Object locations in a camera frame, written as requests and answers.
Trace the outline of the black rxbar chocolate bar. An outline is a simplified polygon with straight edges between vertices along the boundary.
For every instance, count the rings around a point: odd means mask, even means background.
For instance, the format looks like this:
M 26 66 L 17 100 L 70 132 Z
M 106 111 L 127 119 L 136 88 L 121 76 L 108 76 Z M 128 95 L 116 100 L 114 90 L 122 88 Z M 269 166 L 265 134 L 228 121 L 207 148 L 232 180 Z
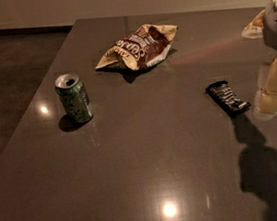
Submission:
M 205 88 L 206 93 L 219 105 L 229 117 L 235 117 L 249 110 L 251 104 L 242 101 L 229 86 L 227 81 L 211 83 Z

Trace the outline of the green soda can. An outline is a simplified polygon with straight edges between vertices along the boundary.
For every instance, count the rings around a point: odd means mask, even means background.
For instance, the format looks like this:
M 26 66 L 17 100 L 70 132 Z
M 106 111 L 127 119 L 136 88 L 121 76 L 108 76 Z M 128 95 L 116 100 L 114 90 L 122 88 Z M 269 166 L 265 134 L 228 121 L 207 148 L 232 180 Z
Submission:
M 66 114 L 74 123 L 82 124 L 94 115 L 83 81 L 73 73 L 62 74 L 55 81 L 55 91 Z

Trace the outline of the yellow snack bag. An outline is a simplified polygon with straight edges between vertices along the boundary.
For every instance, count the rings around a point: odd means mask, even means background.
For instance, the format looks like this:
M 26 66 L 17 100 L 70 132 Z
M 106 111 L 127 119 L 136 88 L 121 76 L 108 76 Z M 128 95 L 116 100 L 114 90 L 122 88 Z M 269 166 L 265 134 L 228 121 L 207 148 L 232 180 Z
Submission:
M 241 36 L 247 39 L 257 39 L 263 37 L 263 18 L 265 15 L 265 10 L 260 11 L 255 18 L 243 28 Z

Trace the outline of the brown chip bag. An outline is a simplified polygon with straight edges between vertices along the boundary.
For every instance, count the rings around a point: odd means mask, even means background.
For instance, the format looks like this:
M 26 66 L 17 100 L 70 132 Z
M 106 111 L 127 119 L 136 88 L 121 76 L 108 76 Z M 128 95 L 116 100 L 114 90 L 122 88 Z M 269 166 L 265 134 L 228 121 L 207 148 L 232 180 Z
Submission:
M 167 57 L 177 30 L 176 25 L 143 24 L 133 34 L 115 42 L 101 57 L 96 69 L 151 68 Z

